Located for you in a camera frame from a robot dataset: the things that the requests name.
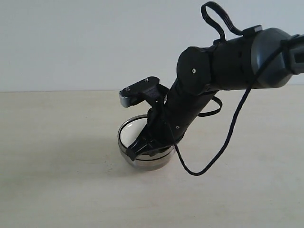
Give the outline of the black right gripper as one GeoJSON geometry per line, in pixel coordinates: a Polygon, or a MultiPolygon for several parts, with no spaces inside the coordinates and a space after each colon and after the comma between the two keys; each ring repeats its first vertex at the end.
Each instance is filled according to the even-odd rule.
{"type": "Polygon", "coordinates": [[[176,144],[176,100],[159,101],[147,113],[147,122],[126,155],[135,161],[141,154],[149,157],[169,155],[176,144]]]}

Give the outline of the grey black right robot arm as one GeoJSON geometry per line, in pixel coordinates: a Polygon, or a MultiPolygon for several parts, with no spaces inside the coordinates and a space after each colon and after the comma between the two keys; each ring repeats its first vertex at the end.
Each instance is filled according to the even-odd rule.
{"type": "Polygon", "coordinates": [[[144,129],[126,149],[135,160],[154,156],[179,142],[218,91],[284,86],[304,71],[304,37],[260,25],[237,29],[213,1],[201,6],[204,20],[218,33],[210,47],[186,48],[179,56],[170,88],[150,76],[120,91],[123,106],[151,105],[144,129]]]}

